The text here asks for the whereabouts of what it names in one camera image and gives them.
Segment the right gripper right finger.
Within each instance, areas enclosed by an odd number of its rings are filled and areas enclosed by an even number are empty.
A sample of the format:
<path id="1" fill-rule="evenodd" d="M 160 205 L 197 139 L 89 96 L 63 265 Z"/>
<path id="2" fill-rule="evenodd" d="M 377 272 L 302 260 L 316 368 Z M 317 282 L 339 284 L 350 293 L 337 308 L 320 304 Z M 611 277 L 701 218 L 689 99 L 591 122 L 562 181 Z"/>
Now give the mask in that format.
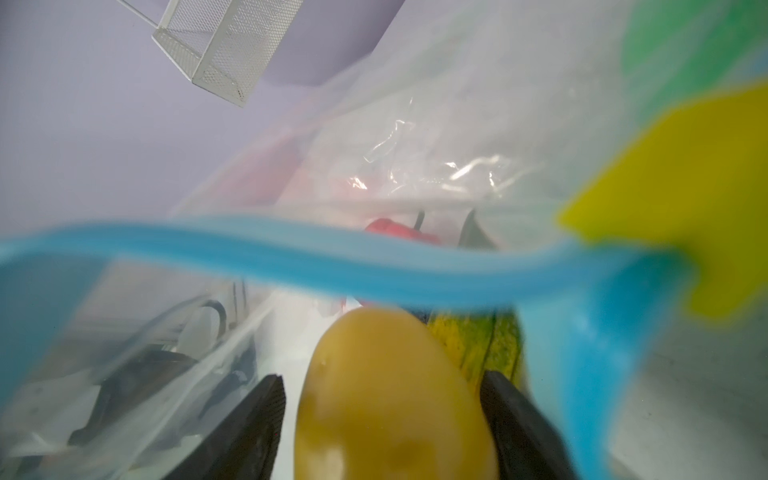
<path id="1" fill-rule="evenodd" d="M 484 373 L 480 402 L 494 438 L 501 480 L 575 480 L 559 433 L 502 373 Z"/>

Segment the red toy pepper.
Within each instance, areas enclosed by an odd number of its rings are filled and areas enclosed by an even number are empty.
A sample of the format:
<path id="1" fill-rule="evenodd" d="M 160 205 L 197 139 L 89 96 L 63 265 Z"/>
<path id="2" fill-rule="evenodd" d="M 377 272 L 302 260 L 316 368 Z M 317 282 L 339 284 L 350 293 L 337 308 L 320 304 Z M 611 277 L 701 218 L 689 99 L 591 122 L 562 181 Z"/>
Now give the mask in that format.
<path id="1" fill-rule="evenodd" d="M 391 237 L 396 237 L 396 238 L 405 239 L 405 240 L 417 241 L 420 243 L 441 245 L 442 242 L 438 236 L 431 233 L 425 233 L 421 230 L 424 219 L 425 219 L 424 211 L 419 211 L 413 226 L 408 226 L 406 224 L 396 222 L 389 218 L 379 218 L 373 221 L 372 223 L 370 223 L 365 228 L 365 231 L 369 233 L 391 236 Z M 355 302 L 357 302 L 357 304 L 359 304 L 360 306 L 368 306 L 372 304 L 371 302 L 368 302 L 368 301 L 363 301 L 363 300 L 358 301 L 355 298 L 346 297 L 341 301 L 342 311 L 346 312 L 353 308 L 357 308 L 357 307 L 351 306 Z M 421 321 L 424 324 L 428 323 L 429 317 L 432 313 L 431 310 L 414 310 L 414 309 L 406 309 L 404 307 L 402 308 L 408 311 L 410 314 L 414 315 L 417 319 L 419 319 L 419 321 Z"/>

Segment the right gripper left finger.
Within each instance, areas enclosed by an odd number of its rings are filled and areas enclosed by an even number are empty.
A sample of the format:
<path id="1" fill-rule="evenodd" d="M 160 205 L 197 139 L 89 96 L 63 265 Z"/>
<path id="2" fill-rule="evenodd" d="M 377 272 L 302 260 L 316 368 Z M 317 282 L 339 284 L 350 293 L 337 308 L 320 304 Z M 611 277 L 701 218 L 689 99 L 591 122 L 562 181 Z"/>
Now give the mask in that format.
<path id="1" fill-rule="evenodd" d="M 165 480 L 270 479 L 285 409 L 283 378 L 264 377 Z"/>

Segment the orange yellow toy corn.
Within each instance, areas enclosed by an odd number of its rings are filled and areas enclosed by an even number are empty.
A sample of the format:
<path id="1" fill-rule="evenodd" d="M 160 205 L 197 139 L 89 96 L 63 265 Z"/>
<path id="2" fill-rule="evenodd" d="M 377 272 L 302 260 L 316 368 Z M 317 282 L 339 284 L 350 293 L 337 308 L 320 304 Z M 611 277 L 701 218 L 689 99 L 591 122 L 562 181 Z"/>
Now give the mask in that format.
<path id="1" fill-rule="evenodd" d="M 427 329 L 478 395 L 486 371 L 501 373 L 518 390 L 527 392 L 524 337 L 513 311 L 454 314 L 433 311 Z"/>

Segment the clear zip top bag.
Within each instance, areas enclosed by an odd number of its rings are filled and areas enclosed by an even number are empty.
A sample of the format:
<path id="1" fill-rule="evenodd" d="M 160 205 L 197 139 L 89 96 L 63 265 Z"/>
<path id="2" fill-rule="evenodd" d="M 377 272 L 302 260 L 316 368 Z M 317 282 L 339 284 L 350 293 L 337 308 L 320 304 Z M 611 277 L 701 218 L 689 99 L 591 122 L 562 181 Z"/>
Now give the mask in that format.
<path id="1" fill-rule="evenodd" d="M 440 9 L 171 218 L 2 242 L 3 478 L 165 479 L 275 374 L 297 479 L 311 357 L 362 307 L 513 311 L 575 479 L 766 477 L 766 3 Z M 419 211 L 441 245 L 365 231 Z"/>

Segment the yellow toy potato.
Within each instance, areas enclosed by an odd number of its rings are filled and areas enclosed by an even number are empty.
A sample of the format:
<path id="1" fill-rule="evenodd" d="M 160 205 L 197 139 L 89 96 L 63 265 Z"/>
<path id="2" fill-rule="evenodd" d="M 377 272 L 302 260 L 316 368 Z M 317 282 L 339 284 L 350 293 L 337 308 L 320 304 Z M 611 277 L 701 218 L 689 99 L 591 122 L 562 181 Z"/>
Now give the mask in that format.
<path id="1" fill-rule="evenodd" d="M 322 335 L 302 385 L 297 479 L 496 479 L 479 399 L 411 314 L 351 310 Z"/>

